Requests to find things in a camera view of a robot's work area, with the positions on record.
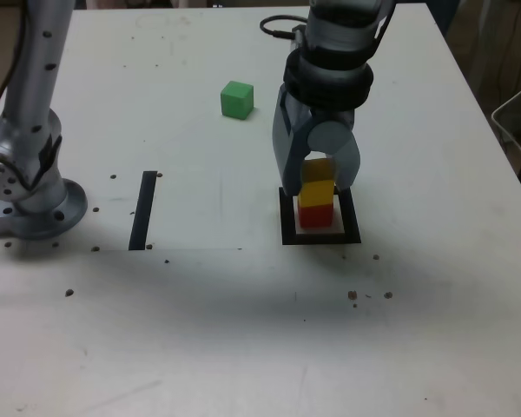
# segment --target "wooden block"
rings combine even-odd
[[[333,180],[303,182],[298,201],[303,208],[333,204]]]
[[[299,225],[302,228],[329,228],[333,221],[333,203],[323,206],[301,207],[297,202]]]

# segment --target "table surface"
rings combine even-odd
[[[370,61],[345,247],[280,244],[281,13],[307,9],[75,13],[53,109],[89,212],[0,240],[1,417],[521,416],[521,187],[427,8]],[[129,252],[144,170],[153,249]]]

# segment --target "black cable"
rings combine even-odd
[[[23,49],[23,44],[25,42],[25,21],[27,20],[27,0],[23,0],[21,3],[21,16],[20,16],[20,24],[19,24],[19,33],[17,34],[17,48],[14,53],[14,57],[11,61],[10,68],[8,69],[8,72],[6,73],[6,77],[2,81],[2,84],[0,85],[0,99],[2,98],[2,95],[6,88],[8,87],[8,84],[10,83],[11,77],[14,74],[14,71],[16,70],[17,64],[19,63],[19,58],[21,56],[21,52]]]
[[[295,22],[307,23],[307,20],[304,17],[292,15],[270,16],[260,21],[259,27],[260,30],[262,30],[264,33],[267,33],[268,35],[277,37],[279,39],[289,39],[292,41],[295,39],[295,34],[293,32],[285,32],[284,30],[270,30],[265,27],[267,23],[273,22],[275,20],[294,20]]]

